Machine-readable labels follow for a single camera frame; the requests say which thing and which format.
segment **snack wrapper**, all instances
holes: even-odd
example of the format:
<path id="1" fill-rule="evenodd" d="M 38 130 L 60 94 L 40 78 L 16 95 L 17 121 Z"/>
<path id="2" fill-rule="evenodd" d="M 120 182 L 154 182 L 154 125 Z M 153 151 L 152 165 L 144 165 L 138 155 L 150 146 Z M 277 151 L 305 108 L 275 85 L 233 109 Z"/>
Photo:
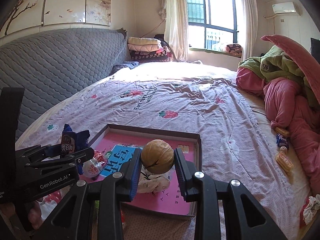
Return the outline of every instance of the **snack wrapper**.
<path id="1" fill-rule="evenodd" d="M 284 169 L 286 173 L 291 173 L 294 165 L 292 161 L 282 151 L 276 154 L 276 162 Z"/>
<path id="2" fill-rule="evenodd" d="M 98 151 L 94 151 L 94 156 L 91 160 L 86 161 L 83 164 L 83 172 L 87 178 L 94 178 L 103 171 L 104 167 L 107 166 L 108 160 L 106 156 Z"/>
<path id="3" fill-rule="evenodd" d="M 88 147 L 88 139 L 90 137 L 89 130 L 84 130 L 79 133 L 73 132 L 70 125 L 65 123 L 61 137 L 61 154 L 60 158 L 63 158 L 67 154 L 71 154 Z M 77 163 L 78 173 L 83 174 L 83 164 Z"/>
<path id="4" fill-rule="evenodd" d="M 289 150 L 289 141 L 286 137 L 281 134 L 277 134 L 277 145 L 278 147 L 286 147 Z"/>
<path id="5" fill-rule="evenodd" d="M 282 136 L 284 136 L 286 138 L 290 137 L 290 132 L 288 130 L 284 129 L 284 128 L 276 127 L 275 131 L 276 131 L 276 133 L 279 133 L 279 134 L 281 134 Z"/>
<path id="6" fill-rule="evenodd" d="M 120 212 L 121 212 L 122 229 L 124 229 L 125 226 L 126 226 L 125 219 L 124 219 L 124 214 L 123 214 L 122 210 L 120 210 Z"/>

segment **bed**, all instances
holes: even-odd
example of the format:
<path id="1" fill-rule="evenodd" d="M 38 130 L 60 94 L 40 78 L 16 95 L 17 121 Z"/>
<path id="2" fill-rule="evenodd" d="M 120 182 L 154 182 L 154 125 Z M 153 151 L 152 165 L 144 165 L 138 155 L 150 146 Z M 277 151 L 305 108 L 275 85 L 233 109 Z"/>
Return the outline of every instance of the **bed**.
<path id="1" fill-rule="evenodd" d="M 91 138 L 107 123 L 200 133 L 203 171 L 218 180 L 242 181 L 287 238 L 300 240 L 308 229 L 299 230 L 299 213 L 310 195 L 308 179 L 292 147 L 288 155 L 295 168 L 290 178 L 275 162 L 276 134 L 264 102 L 238 90 L 235 77 L 236 72 L 225 68 L 191 63 L 124 68 L 52 107 L 27 128 L 16 148 L 60 142 L 64 123 L 75 131 L 89 129 Z M 156 87 L 154 94 L 148 93 L 154 91 L 150 87 Z M 121 95 L 128 90 L 143 91 L 149 100 L 123 100 Z M 161 118 L 158 113 L 163 110 L 179 116 Z M 193 239 L 195 220 L 123 210 L 128 223 L 125 239 Z"/>

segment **pink book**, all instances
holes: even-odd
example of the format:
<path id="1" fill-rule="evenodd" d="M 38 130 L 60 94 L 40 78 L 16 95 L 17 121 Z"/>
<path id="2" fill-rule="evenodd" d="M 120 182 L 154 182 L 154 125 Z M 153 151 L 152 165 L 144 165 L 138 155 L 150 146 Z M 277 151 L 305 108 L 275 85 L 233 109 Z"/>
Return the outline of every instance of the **pink book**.
<path id="1" fill-rule="evenodd" d="M 94 150 L 100 152 L 108 152 L 112 151 L 116 145 L 142 148 L 152 140 L 152 138 L 144 138 L 109 132 L 100 141 L 100 143 L 95 147 Z M 174 140 L 164 141 L 169 143 L 173 149 L 178 147 L 182 148 L 185 159 L 191 162 L 194 161 L 195 145 L 192 142 Z M 104 176 L 99 175 L 98 180 L 96 181 L 103 180 L 104 178 Z M 88 179 L 83 175 L 81 176 L 81 179 L 85 179 L 89 183 L 92 182 L 91 179 Z M 137 193 L 134 200 L 131 203 L 127 204 L 147 210 L 175 215 L 189 215 L 191 207 L 191 203 L 185 202 L 183 200 L 183 197 L 181 196 L 177 175 L 174 169 L 171 169 L 169 188 L 158 193 Z"/>

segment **brown ball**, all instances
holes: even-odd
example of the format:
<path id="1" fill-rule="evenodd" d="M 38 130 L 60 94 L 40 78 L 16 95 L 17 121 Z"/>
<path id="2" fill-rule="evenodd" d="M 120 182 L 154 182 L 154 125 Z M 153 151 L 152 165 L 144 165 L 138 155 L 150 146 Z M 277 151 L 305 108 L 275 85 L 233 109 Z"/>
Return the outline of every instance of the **brown ball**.
<path id="1" fill-rule="evenodd" d="M 140 158 L 148 171 L 163 174 L 173 166 L 173 149 L 163 140 L 153 140 L 143 148 Z"/>

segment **air conditioner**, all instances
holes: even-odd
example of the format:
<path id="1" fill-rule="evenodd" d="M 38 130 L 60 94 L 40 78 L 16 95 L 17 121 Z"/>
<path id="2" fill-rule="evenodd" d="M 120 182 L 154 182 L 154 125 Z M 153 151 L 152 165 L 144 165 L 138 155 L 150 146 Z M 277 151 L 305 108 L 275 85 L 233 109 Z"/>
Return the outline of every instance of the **air conditioner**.
<path id="1" fill-rule="evenodd" d="M 299 14 L 298 8 L 293 2 L 277 3 L 272 5 L 275 14 L 292 13 Z"/>

